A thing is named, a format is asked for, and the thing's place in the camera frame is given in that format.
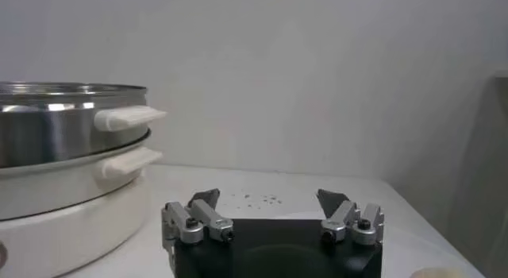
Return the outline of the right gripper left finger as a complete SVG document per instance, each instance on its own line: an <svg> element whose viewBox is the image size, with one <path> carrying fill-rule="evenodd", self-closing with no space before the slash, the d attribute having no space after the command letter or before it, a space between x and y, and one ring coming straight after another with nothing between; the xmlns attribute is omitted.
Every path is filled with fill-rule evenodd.
<svg viewBox="0 0 508 278"><path fill-rule="evenodd" d="M170 261L175 260L178 241L184 245L197 245L204 241L206 232L209 238L222 243L234 239L233 220L215 210L220 194L218 188L200 191L186 206L168 202L161 209L162 245Z"/></svg>

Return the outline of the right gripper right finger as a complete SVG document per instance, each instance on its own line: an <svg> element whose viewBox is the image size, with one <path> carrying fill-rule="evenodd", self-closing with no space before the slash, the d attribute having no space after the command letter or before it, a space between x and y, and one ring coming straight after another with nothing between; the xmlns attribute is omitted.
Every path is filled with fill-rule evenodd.
<svg viewBox="0 0 508 278"><path fill-rule="evenodd" d="M317 199L325 214L321 221L321 240L335 245L350 237L357 245L373 246L383 243L384 213L369 203L363 211L345 194L319 189Z"/></svg>

